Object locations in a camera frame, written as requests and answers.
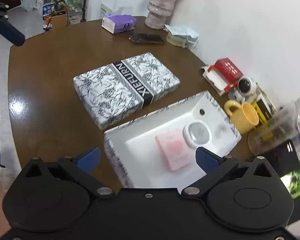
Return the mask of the floral box base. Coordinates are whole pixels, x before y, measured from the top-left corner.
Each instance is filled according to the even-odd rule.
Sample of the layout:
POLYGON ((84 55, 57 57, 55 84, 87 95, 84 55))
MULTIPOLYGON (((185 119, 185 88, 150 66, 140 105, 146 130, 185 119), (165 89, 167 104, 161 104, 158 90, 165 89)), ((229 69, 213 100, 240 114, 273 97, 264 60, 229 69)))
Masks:
POLYGON ((241 135, 215 98, 203 91, 109 129, 104 150, 124 187, 182 190, 205 176, 200 146, 223 157, 241 135))

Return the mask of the floral box lid XIEFURN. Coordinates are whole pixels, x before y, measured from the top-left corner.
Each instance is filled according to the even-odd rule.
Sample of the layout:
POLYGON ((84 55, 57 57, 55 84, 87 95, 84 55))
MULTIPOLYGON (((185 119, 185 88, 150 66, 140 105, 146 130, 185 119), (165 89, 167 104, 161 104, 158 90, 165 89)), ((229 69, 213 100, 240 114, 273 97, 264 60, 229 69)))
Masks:
POLYGON ((73 78, 74 89, 100 130, 177 89, 180 80, 152 53, 136 55, 73 78))

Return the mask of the yellow mug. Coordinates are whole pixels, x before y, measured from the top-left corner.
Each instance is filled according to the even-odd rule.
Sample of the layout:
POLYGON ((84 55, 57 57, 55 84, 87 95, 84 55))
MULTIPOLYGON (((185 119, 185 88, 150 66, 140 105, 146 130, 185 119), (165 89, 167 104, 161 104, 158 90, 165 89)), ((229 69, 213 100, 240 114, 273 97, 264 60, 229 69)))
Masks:
POLYGON ((248 102, 238 103, 235 100, 228 100, 224 104, 224 111, 240 134, 248 133, 259 123, 257 112, 248 102))

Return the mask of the tablet with dark screen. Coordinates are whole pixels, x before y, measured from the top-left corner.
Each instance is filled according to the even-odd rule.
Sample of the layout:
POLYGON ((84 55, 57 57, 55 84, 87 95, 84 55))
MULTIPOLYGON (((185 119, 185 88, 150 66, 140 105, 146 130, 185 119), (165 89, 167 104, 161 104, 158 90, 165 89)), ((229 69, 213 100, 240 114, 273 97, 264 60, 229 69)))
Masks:
POLYGON ((294 210, 288 224, 300 220, 300 161, 291 140, 262 154, 290 193, 294 201, 294 210))

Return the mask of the round white compact case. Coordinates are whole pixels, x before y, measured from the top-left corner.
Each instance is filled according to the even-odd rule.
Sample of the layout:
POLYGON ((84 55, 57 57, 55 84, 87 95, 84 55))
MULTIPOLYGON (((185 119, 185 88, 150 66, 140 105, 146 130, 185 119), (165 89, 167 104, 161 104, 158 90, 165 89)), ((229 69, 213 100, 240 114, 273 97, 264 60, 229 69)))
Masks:
POLYGON ((207 124, 195 121, 183 128, 183 137, 190 148, 198 148, 212 141, 212 133, 207 124))

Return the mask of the yellow black box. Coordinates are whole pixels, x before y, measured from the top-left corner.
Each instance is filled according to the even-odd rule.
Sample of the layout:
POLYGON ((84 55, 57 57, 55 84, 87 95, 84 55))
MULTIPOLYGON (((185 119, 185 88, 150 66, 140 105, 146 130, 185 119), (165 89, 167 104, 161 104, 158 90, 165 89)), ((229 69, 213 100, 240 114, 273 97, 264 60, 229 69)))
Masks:
POLYGON ((256 93, 254 94, 251 105, 255 109, 259 118, 259 122, 254 127, 254 130, 258 129, 264 124, 267 124, 268 121, 277 112, 276 107, 271 102, 270 98, 267 96, 265 91, 259 85, 257 85, 256 93))

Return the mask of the cluttered storage rack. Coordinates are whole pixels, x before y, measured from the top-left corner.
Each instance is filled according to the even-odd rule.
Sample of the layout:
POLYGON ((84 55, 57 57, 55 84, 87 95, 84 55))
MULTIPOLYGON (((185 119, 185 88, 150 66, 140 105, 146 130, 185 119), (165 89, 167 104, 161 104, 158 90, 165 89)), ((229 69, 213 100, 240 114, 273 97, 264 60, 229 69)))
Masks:
POLYGON ((39 12, 46 24, 52 25, 51 18, 65 16, 66 25, 78 24, 83 17, 84 0, 50 0, 42 5, 39 12))

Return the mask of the purple tissue pack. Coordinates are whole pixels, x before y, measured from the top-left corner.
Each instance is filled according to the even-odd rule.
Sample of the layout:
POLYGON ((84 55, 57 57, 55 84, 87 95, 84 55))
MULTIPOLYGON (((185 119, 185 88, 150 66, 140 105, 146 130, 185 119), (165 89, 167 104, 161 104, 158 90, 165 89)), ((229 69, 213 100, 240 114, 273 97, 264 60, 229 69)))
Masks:
POLYGON ((101 26, 111 34, 123 33, 135 29, 136 18, 131 15, 105 14, 101 26))

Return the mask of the crumpled face mask pile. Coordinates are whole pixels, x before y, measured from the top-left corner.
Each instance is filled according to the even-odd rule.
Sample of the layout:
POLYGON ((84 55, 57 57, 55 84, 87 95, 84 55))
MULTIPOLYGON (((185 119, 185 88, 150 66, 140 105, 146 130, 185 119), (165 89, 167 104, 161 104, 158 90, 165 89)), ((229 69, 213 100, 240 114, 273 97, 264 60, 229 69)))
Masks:
POLYGON ((195 48, 199 41, 199 34, 186 25, 168 25, 164 30, 167 32, 166 41, 180 48, 195 48))

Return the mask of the red white small box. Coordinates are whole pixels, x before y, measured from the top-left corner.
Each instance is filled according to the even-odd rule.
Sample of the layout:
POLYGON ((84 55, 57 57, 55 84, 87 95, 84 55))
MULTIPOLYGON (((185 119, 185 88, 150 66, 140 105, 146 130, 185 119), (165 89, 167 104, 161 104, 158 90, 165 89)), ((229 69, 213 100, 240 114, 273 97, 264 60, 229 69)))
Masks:
POLYGON ((229 58, 218 59, 215 64, 204 66, 201 69, 203 77, 219 96, 235 87, 239 79, 243 77, 243 73, 229 58))

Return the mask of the white plastic bag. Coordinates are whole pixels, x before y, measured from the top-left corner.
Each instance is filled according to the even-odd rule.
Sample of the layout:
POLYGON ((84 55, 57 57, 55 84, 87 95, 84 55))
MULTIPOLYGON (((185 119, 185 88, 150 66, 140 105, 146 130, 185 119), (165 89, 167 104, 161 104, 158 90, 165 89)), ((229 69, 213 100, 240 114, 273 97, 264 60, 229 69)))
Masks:
POLYGON ((34 9, 38 9, 38 0, 20 0, 20 6, 27 12, 31 12, 34 9))

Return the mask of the black smartphone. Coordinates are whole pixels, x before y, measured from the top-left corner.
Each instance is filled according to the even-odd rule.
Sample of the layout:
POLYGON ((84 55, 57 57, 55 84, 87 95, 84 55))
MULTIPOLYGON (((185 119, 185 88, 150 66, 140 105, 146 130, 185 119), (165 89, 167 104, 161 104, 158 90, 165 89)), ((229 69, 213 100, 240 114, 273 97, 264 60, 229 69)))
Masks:
POLYGON ((137 34, 129 35, 129 40, 135 44, 163 44, 164 40, 156 34, 137 34))

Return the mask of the pink stone flower vase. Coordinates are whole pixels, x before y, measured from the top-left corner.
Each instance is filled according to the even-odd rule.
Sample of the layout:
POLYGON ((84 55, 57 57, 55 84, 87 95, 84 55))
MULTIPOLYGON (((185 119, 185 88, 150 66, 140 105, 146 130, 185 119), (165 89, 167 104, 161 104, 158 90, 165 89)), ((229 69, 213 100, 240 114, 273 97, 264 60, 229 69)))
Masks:
POLYGON ((172 15, 175 3, 176 0, 150 0, 145 25, 152 29, 163 29, 167 18, 172 15))

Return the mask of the clear plastic water jug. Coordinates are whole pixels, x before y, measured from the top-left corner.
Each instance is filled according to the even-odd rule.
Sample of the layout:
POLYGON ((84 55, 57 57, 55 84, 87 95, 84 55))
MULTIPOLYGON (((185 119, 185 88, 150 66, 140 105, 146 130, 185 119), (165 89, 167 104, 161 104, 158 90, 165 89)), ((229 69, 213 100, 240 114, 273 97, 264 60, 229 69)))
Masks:
POLYGON ((285 104, 265 124, 248 136, 248 146, 257 156, 300 134, 300 97, 285 104))

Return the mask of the pink card box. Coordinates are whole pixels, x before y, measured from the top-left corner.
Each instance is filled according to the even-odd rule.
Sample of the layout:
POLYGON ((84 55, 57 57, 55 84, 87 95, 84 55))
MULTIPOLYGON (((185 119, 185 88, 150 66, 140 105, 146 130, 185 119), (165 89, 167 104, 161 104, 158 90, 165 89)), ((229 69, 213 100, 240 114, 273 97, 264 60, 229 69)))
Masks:
POLYGON ((179 129, 155 136, 162 161, 171 171, 177 171, 194 162, 194 149, 190 148, 179 129))

